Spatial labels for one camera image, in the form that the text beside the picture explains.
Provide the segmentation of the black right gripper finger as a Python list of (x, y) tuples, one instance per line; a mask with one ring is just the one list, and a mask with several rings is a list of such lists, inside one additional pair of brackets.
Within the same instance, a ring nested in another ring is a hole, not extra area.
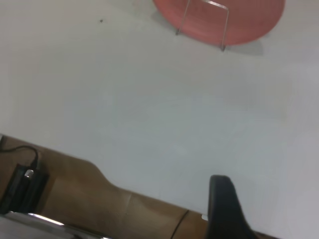
[(246, 222), (231, 179), (212, 175), (209, 181), (207, 237), (209, 239), (256, 239)]

